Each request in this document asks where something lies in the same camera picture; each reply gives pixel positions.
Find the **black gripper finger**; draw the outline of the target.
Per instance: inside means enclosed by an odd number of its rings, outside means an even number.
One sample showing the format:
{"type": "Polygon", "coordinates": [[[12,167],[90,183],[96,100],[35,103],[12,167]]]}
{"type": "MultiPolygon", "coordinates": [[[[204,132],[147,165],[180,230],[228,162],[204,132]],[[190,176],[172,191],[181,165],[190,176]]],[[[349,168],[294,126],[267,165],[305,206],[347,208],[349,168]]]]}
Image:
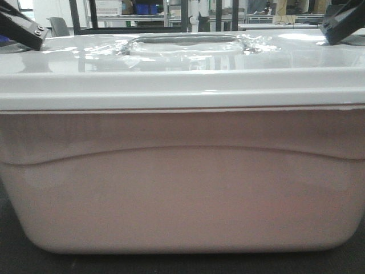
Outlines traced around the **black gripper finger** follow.
{"type": "Polygon", "coordinates": [[[364,1],[331,1],[319,28],[328,44],[336,45],[364,27],[364,1]]]}
{"type": "Polygon", "coordinates": [[[1,5],[1,35],[31,49],[40,50],[48,29],[12,5],[1,5]]]}

